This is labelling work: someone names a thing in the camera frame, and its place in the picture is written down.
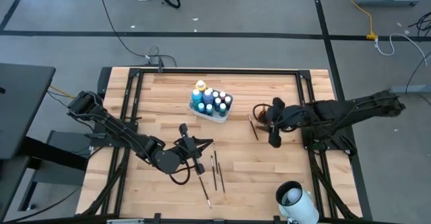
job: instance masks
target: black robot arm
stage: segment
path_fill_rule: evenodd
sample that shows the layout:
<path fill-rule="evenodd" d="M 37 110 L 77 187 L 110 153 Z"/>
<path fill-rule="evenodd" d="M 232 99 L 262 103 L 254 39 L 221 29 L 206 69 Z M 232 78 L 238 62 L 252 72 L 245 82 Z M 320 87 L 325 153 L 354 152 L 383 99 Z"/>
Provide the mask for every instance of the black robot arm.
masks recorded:
<path fill-rule="evenodd" d="M 267 111 L 255 117 L 265 125 L 260 128 L 269 133 L 269 143 L 273 147 L 281 145 L 279 131 L 307 128 L 313 132 L 315 141 L 328 141 L 342 128 L 373 116 L 398 116 L 405 109 L 398 97 L 388 91 L 346 101 L 322 100 L 305 106 L 285 107 L 281 99 L 274 98 L 272 106 L 264 106 L 268 107 Z"/>
<path fill-rule="evenodd" d="M 193 159 L 197 174 L 203 174 L 205 169 L 199 163 L 202 151 L 213 143 L 212 139 L 196 139 L 187 134 L 186 124 L 179 127 L 181 138 L 174 142 L 175 147 L 164 150 L 165 143 L 157 137 L 138 135 L 125 123 L 108 113 L 102 105 L 102 99 L 92 92 L 81 91 L 68 105 L 72 118 L 83 121 L 94 121 L 101 124 L 114 139 L 130 145 L 136 156 L 154 166 L 165 174 L 176 173 L 180 164 L 186 164 Z"/>

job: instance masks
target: wooden tabletop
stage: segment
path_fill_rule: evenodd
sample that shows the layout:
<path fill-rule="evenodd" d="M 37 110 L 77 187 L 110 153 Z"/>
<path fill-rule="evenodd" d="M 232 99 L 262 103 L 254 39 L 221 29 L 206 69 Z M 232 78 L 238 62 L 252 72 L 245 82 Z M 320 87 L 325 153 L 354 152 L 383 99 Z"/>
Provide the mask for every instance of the wooden tabletop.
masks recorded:
<path fill-rule="evenodd" d="M 120 115 L 128 72 L 127 67 L 112 68 L 104 107 L 115 117 Z M 333 99 L 328 71 L 310 72 L 316 100 Z M 218 124 L 197 117 L 189 110 L 191 91 L 199 79 L 204 80 L 208 87 L 234 96 L 234 103 L 225 123 Z M 175 219 L 272 220 L 274 215 L 280 215 L 275 191 L 281 184 L 295 180 L 312 192 L 310 165 L 307 152 L 302 147 L 300 130 L 283 133 L 279 149 L 274 149 L 267 142 L 267 133 L 257 130 L 258 141 L 253 134 L 247 114 L 251 114 L 254 105 L 270 104 L 274 97 L 280 97 L 286 105 L 299 104 L 295 78 L 289 75 L 145 73 L 137 113 L 138 117 L 142 117 L 138 120 L 138 133 L 162 139 L 166 143 L 166 149 L 171 148 L 172 142 L 180 137 L 178 126 L 181 123 L 187 124 L 190 136 L 214 139 L 218 161 L 223 170 L 226 198 L 218 175 L 218 191 L 214 188 L 210 162 L 212 147 L 205 150 L 201 158 L 206 169 L 203 181 L 212 209 L 207 205 L 194 172 L 188 184 L 178 186 L 169 176 L 155 170 L 132 153 L 121 217 L 152 218 L 154 213 L 161 213 L 162 218 Z M 111 154 L 112 149 L 105 148 L 91 158 L 77 213 L 87 209 L 105 185 Z M 352 212 L 361 216 L 347 155 L 341 151 L 327 151 L 327 159 L 334 189 Z M 185 176 L 186 173 L 182 172 L 174 177 L 182 181 Z M 116 189 L 114 187 L 111 194 L 111 212 Z M 325 213 L 329 215 L 326 192 L 322 186 L 321 189 Z"/>

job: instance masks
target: floor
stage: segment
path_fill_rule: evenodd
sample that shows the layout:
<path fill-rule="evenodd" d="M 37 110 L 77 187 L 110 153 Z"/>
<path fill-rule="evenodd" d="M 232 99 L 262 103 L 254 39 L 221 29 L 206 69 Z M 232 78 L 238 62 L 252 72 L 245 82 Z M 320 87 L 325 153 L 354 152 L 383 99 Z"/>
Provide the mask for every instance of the floor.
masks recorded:
<path fill-rule="evenodd" d="M 101 67 L 146 63 L 113 36 L 100 0 L 14 1 L 0 0 L 0 18 L 17 5 L 0 31 L 1 62 L 54 66 L 53 85 L 71 94 L 95 90 Z M 408 42 L 394 42 L 392 57 L 380 55 L 374 43 L 363 37 L 368 33 L 368 18 L 349 0 L 319 2 L 329 33 L 326 38 L 321 36 L 323 21 L 315 0 L 181 0 L 178 10 L 159 1 L 105 2 L 114 27 L 127 33 L 123 40 L 135 52 L 147 53 L 158 46 L 180 67 L 330 69 L 340 90 L 339 75 L 346 99 L 405 85 L 422 59 Z M 430 3 L 368 8 L 374 31 L 379 36 L 393 32 L 414 36 L 416 29 L 407 26 L 428 13 Z M 336 65 L 329 63 L 329 43 Z M 391 49 L 388 42 L 380 45 L 385 52 Z M 419 45 L 425 53 L 431 50 L 430 40 Z M 412 83 L 429 83 L 430 67 L 420 67 Z M 431 205 L 430 106 L 417 96 L 403 96 L 401 101 L 407 109 L 400 117 L 361 122 L 354 126 L 354 134 L 373 219 L 425 223 Z M 65 113 L 60 104 L 45 98 L 29 135 L 45 141 L 50 130 L 87 131 Z M 43 209 L 77 188 L 40 184 L 32 199 L 36 209 L 18 213 L 30 174 L 26 173 L 6 220 Z M 32 219 L 72 216 L 78 192 Z"/>

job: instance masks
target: paint bottle rack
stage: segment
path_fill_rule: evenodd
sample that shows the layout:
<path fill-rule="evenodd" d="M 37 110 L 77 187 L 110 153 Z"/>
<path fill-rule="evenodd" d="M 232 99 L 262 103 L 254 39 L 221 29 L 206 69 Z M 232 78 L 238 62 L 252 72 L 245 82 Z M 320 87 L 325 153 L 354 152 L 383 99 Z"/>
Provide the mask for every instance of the paint bottle rack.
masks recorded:
<path fill-rule="evenodd" d="M 212 120 L 212 121 L 214 121 L 216 123 L 224 123 L 228 119 L 229 113 L 232 110 L 232 107 L 234 105 L 234 96 L 231 95 L 231 94 L 228 94 L 228 93 L 226 93 L 226 96 L 230 96 L 230 98 L 232 99 L 232 102 L 230 102 L 230 109 L 226 110 L 226 115 L 225 116 L 220 116 L 218 114 L 218 112 L 216 112 L 215 110 L 213 111 L 213 115 L 212 116 L 208 116 L 207 114 L 202 114 L 202 113 L 198 112 L 197 110 L 195 110 L 195 107 L 193 106 L 192 99 L 190 99 L 189 108 L 193 112 L 193 114 L 195 114 L 197 116 L 200 116 L 200 117 L 205 118 L 207 120 Z"/>

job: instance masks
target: table leg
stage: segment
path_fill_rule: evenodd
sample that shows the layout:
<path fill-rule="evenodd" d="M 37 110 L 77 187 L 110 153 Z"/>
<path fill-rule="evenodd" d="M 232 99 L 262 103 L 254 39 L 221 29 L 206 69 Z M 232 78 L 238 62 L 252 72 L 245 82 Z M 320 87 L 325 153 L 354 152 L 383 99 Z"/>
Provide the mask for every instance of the table leg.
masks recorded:
<path fill-rule="evenodd" d="M 85 157 L 53 147 L 31 137 L 26 137 L 23 140 L 20 153 L 78 170 L 85 171 L 87 168 L 88 161 Z"/>

